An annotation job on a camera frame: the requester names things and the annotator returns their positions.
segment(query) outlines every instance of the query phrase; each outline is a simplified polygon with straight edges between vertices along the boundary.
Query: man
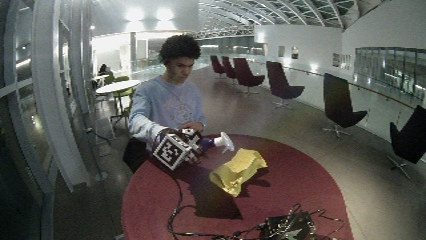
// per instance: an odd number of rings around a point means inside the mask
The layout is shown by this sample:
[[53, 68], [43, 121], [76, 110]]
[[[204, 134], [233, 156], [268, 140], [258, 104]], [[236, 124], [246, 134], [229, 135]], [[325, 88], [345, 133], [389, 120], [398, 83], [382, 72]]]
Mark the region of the man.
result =
[[188, 35], [166, 39], [160, 50], [164, 74], [140, 84], [133, 95], [129, 132], [148, 143], [148, 149], [164, 129], [202, 131], [206, 125], [198, 88], [186, 82], [201, 50]]

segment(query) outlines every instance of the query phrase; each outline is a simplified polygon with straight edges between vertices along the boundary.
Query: hand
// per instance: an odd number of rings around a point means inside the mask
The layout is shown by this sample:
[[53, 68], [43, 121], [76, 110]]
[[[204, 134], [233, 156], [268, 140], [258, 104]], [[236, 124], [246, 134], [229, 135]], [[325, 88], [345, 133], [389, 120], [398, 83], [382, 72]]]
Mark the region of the hand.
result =
[[182, 126], [180, 126], [178, 129], [193, 129], [201, 132], [204, 130], [204, 125], [201, 122], [188, 122]]

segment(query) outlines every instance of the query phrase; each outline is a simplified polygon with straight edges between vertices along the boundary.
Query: curly dark hair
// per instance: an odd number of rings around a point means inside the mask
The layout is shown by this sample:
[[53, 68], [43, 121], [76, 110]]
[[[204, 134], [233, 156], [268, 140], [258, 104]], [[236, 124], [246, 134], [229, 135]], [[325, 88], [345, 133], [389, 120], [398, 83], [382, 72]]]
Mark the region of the curly dark hair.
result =
[[198, 42], [189, 35], [174, 35], [169, 37], [160, 49], [160, 62], [168, 64], [170, 59], [188, 57], [198, 59], [201, 49]]

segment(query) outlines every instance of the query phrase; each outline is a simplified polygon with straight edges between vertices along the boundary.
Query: white wall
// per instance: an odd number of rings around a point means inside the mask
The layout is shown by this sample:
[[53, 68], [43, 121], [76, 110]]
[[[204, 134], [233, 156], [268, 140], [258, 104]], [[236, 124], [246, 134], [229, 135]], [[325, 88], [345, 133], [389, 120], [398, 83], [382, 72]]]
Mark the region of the white wall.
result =
[[137, 40], [136, 60], [148, 58], [148, 40]]
[[122, 44], [120, 46], [120, 66], [121, 66], [121, 71], [130, 71], [132, 70], [130, 44]]
[[[166, 29], [157, 29], [160, 9], [170, 9], [173, 18]], [[108, 0], [93, 2], [92, 36], [152, 30], [198, 31], [198, 0]]]
[[358, 19], [342, 34], [342, 53], [353, 56], [351, 66], [357, 48], [426, 49], [425, 11], [425, 0], [393, 0]]
[[112, 71], [121, 70], [120, 48], [110, 51], [96, 51], [96, 59], [99, 67], [105, 63]]
[[266, 57], [278, 57], [278, 46], [285, 46], [284, 58], [292, 58], [292, 47], [297, 47], [298, 59], [292, 59], [292, 63], [333, 68], [333, 53], [342, 51], [342, 30], [305, 25], [264, 25], [254, 27], [254, 41], [268, 44]]

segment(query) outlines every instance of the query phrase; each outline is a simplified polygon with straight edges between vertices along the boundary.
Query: chair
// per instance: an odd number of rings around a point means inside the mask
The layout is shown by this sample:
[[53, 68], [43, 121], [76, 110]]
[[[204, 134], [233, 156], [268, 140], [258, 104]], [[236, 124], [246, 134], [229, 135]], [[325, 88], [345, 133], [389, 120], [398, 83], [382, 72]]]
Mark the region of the chair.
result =
[[234, 58], [233, 61], [238, 84], [248, 87], [248, 91], [244, 93], [257, 94], [258, 92], [250, 92], [250, 87], [256, 87], [262, 84], [265, 75], [253, 75], [248, 60], [245, 58]]
[[237, 74], [236, 74], [236, 70], [234, 70], [233, 66], [230, 65], [228, 56], [222, 56], [222, 66], [225, 69], [226, 77], [229, 77], [232, 79], [232, 85], [234, 86], [237, 84], [237, 82], [236, 82]]
[[225, 73], [225, 69], [224, 69], [216, 55], [210, 55], [210, 62], [212, 62], [212, 66], [213, 66], [213, 71], [220, 74], [220, 78], [221, 78], [222, 74]]
[[125, 119], [125, 127], [126, 128], [128, 128], [128, 120], [129, 120], [130, 111], [132, 111], [133, 95], [134, 95], [134, 91], [132, 91], [130, 94], [129, 94], [129, 98], [130, 98], [129, 106], [124, 108], [122, 113], [121, 113], [121, 116]]
[[353, 112], [347, 81], [329, 73], [323, 75], [323, 103], [325, 115], [335, 123], [334, 129], [323, 130], [335, 132], [338, 138], [339, 133], [350, 135], [338, 130], [338, 127], [354, 126], [367, 115], [367, 111]]
[[390, 156], [387, 158], [395, 164], [391, 169], [399, 168], [405, 176], [410, 179], [409, 174], [403, 170], [406, 161], [417, 163], [426, 152], [426, 109], [417, 106], [409, 121], [401, 131], [397, 125], [390, 123], [390, 142], [395, 155], [402, 158], [403, 163], [399, 164]]
[[266, 61], [266, 70], [270, 93], [281, 98], [281, 103], [274, 102], [277, 105], [276, 108], [282, 106], [289, 107], [289, 105], [284, 103], [284, 99], [297, 98], [302, 94], [305, 87], [290, 86], [281, 63]]
[[[114, 79], [114, 82], [121, 82], [121, 81], [128, 81], [128, 80], [129, 80], [129, 77], [128, 77], [128, 76], [121, 76], [121, 77], [117, 77], [117, 78]], [[130, 96], [130, 95], [133, 94], [133, 91], [134, 91], [134, 89], [133, 89], [133, 88], [129, 88], [129, 89], [125, 89], [125, 90], [113, 92], [114, 105], [117, 106], [117, 99], [118, 99], [121, 112], [122, 112], [121, 98], [122, 98], [122, 97], [126, 97], [126, 96]]]
[[[109, 71], [104, 75], [108, 75], [108, 76], [104, 78], [104, 80], [100, 80], [100, 82], [96, 84], [96, 88], [100, 88], [100, 87], [113, 83], [116, 80], [113, 72]], [[106, 100], [108, 100], [108, 94], [96, 94], [95, 95], [95, 103], [101, 102], [101, 108], [104, 107], [104, 101], [106, 101]]]

